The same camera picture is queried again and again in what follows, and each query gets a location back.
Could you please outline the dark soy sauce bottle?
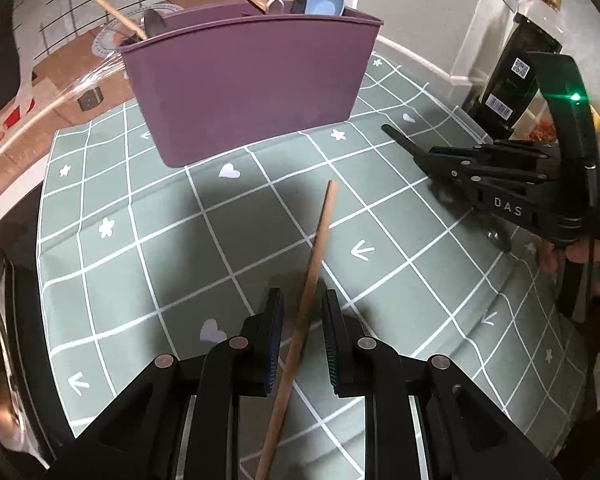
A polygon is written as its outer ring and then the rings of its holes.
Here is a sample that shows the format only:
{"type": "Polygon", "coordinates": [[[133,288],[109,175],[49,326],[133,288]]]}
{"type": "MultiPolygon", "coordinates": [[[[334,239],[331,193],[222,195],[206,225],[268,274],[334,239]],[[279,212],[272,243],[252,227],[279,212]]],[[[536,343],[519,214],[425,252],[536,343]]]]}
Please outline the dark soy sauce bottle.
{"type": "Polygon", "coordinates": [[[524,0],[486,88],[469,115],[494,140],[506,140],[539,87],[529,54],[558,53],[564,43],[562,0],[524,0]]]}

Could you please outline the metal spoon in bin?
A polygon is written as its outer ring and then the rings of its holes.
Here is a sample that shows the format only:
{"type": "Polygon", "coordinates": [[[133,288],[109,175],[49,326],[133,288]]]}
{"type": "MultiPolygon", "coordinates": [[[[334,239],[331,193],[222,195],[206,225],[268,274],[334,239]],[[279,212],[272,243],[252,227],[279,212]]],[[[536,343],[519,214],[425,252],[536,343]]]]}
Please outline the metal spoon in bin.
{"type": "Polygon", "coordinates": [[[143,26],[148,38],[159,36],[169,30],[166,20],[155,9],[147,8],[143,13],[143,26]]]}

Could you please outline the light blue spoon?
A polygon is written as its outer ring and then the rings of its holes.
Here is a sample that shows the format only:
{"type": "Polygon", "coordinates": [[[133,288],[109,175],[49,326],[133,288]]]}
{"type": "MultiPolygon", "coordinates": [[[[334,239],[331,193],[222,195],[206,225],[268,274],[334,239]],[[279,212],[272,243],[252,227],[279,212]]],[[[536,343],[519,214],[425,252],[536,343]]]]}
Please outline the light blue spoon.
{"type": "Polygon", "coordinates": [[[344,0],[308,0],[305,14],[341,16],[344,11],[344,0]]]}

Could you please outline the green grid table mat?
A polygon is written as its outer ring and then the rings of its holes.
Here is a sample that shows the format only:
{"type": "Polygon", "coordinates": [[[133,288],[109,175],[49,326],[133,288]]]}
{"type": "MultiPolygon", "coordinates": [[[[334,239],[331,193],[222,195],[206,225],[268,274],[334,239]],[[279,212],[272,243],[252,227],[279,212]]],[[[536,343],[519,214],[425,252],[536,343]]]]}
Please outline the green grid table mat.
{"type": "Polygon", "coordinates": [[[200,356],[302,291],[326,186],[338,192],[321,288],[373,336],[416,359],[449,356],[544,453],[582,408],[582,340],[554,305],[536,240],[510,252],[384,133],[423,148],[480,129],[380,55],[344,122],[172,169],[135,101],[54,137],[38,217],[50,365],[73,432],[155,356],[200,356]]]}

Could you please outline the purple utensil organizer bin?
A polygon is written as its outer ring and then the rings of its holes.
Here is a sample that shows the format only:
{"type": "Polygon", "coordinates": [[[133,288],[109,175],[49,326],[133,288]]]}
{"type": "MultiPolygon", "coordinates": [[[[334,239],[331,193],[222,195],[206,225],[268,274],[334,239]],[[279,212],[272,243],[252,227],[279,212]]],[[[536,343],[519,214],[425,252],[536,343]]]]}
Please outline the purple utensil organizer bin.
{"type": "Polygon", "coordinates": [[[166,166],[180,168],[281,134],[344,122],[382,21],[263,14],[247,1],[198,6],[119,49],[166,166]]]}

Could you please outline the wooden chopstick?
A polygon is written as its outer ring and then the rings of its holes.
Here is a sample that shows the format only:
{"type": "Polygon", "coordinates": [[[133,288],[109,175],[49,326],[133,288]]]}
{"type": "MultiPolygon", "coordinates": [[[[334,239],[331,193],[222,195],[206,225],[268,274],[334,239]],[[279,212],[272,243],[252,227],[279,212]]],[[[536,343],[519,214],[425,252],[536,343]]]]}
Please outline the wooden chopstick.
{"type": "Polygon", "coordinates": [[[112,6],[107,0],[94,0],[99,6],[101,6],[106,12],[111,14],[116,20],[123,24],[129,30],[132,30],[134,34],[137,34],[140,40],[146,40],[146,32],[140,27],[139,24],[133,22],[125,15],[123,15],[118,9],[112,6]]]}
{"type": "Polygon", "coordinates": [[[337,190],[338,182],[330,180],[326,188],[320,221],[316,229],[311,258],[306,268],[306,279],[304,280],[302,294],[298,303],[296,322],[294,322],[294,330],[292,331],[283,375],[280,378],[276,391],[270,421],[268,422],[268,431],[266,432],[256,471],[257,480],[265,480],[270,475],[279,437],[284,426],[292,385],[300,366],[302,348],[309,333],[311,308],[318,278],[320,277],[322,261],[326,252],[328,228],[330,222],[332,222],[332,211],[334,210],[337,190]]]}

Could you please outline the wooden chopstick in bin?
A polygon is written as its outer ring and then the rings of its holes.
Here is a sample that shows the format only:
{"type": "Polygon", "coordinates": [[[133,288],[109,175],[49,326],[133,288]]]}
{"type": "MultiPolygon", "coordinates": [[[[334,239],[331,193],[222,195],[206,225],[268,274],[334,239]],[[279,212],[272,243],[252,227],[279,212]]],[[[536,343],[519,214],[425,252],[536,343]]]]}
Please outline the wooden chopstick in bin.
{"type": "Polygon", "coordinates": [[[129,30],[132,30],[134,34],[137,34],[140,40],[146,40],[146,32],[140,27],[139,24],[133,22],[125,15],[123,15],[118,9],[112,6],[107,0],[94,0],[99,6],[101,6],[106,12],[111,14],[116,20],[123,24],[129,30]]]}

